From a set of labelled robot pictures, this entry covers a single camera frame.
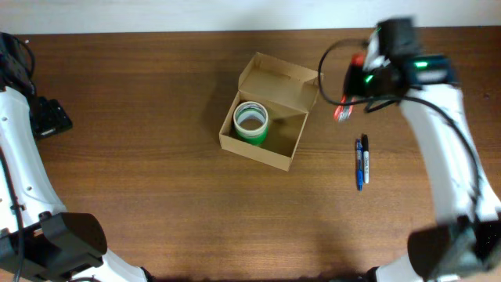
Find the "orange utility knife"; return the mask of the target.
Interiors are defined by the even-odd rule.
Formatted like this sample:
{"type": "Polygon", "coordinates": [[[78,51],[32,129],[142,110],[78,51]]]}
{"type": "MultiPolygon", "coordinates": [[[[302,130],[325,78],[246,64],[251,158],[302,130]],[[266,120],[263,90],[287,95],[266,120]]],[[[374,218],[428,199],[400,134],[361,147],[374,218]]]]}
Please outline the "orange utility knife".
{"type": "MultiPolygon", "coordinates": [[[[351,58],[350,65],[344,78],[342,103],[355,102],[358,96],[362,96],[365,91],[363,85],[365,63],[365,54],[358,52],[351,58]]],[[[336,121],[346,121],[351,115],[353,106],[338,106],[334,111],[333,117],[336,121]]]]}

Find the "blue pen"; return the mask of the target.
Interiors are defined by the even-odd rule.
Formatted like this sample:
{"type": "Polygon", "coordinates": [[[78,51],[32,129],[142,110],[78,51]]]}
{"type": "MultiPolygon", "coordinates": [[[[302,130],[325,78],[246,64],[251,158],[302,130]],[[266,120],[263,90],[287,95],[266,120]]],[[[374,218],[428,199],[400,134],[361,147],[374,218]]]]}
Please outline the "blue pen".
{"type": "Polygon", "coordinates": [[[356,149],[356,179],[357,179],[357,189],[358,191],[362,191],[363,189],[363,165],[362,165],[362,144],[361,140],[357,139],[355,141],[355,149],[356,149]]]}

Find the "brown cardboard box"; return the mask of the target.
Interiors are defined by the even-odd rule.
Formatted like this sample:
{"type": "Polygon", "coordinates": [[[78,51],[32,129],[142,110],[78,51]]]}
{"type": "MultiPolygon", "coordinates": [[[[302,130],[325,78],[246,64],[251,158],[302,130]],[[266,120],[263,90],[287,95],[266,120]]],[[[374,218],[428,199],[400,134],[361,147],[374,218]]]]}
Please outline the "brown cardboard box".
{"type": "Polygon", "coordinates": [[[256,53],[239,77],[238,92],[219,131],[221,148],[289,170],[318,94],[315,70],[256,53]],[[269,114],[268,135],[257,146],[240,140],[233,124],[233,112],[247,101],[262,104],[269,114]]]}

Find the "green tape roll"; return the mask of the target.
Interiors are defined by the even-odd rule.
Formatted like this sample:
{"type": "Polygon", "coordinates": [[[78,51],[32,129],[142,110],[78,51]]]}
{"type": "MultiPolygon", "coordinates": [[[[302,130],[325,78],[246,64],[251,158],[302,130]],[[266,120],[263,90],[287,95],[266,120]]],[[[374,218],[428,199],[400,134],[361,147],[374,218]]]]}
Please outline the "green tape roll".
{"type": "Polygon", "coordinates": [[[269,128],[265,126],[258,128],[256,132],[253,132],[251,130],[246,130],[244,128],[235,126],[235,130],[240,140],[244,141],[245,143],[257,146],[265,141],[268,135],[269,128]]]}

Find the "beige masking tape roll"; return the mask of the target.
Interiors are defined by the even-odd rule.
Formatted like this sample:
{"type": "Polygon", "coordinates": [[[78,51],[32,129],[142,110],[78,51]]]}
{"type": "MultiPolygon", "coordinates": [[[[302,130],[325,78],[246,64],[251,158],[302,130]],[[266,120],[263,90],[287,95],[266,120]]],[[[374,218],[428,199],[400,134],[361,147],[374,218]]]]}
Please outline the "beige masking tape roll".
{"type": "Polygon", "coordinates": [[[254,101],[243,102],[233,112],[233,124],[236,132],[245,137],[261,136],[268,128],[267,109],[254,101]]]}

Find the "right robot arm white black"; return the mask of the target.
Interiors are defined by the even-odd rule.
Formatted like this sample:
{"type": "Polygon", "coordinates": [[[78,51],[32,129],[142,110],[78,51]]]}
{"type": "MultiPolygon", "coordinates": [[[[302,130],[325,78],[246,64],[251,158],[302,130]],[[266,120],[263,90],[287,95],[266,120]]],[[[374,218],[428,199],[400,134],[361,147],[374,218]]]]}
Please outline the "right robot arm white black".
{"type": "Polygon", "coordinates": [[[409,122],[431,184],[436,225],[409,235],[401,258],[370,281],[456,281],[500,264],[500,200],[470,134],[450,59],[422,52],[413,21],[378,23],[367,56],[346,78],[351,96],[396,102],[409,122]]]}

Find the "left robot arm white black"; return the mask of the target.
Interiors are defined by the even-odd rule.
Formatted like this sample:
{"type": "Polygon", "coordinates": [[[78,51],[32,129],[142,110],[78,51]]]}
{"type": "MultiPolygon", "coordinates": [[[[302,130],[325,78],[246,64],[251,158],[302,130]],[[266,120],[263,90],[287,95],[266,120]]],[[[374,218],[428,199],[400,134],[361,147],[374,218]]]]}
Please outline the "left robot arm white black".
{"type": "Polygon", "coordinates": [[[37,142],[73,124],[38,95],[34,68],[27,44],[2,33],[1,268],[14,281],[153,281],[108,248],[94,215],[69,212],[53,189],[37,142]]]}

